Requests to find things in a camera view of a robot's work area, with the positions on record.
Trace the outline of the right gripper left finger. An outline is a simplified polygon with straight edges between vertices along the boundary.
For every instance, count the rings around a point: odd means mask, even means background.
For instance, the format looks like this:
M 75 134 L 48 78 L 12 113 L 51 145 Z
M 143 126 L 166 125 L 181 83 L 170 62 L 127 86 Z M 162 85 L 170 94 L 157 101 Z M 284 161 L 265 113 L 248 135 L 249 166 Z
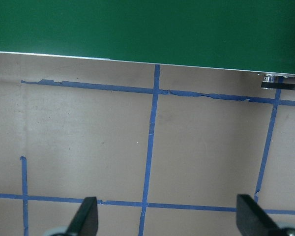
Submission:
M 98 232 L 98 208 L 96 197 L 84 198 L 70 222 L 65 236 L 96 236 Z

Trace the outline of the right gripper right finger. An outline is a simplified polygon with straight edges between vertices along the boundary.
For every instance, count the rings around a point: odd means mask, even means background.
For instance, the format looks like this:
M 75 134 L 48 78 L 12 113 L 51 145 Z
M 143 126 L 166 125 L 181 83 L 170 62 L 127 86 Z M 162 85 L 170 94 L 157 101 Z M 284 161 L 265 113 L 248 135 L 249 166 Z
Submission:
M 236 197 L 236 226 L 242 236 L 282 236 L 277 224 L 247 194 Z

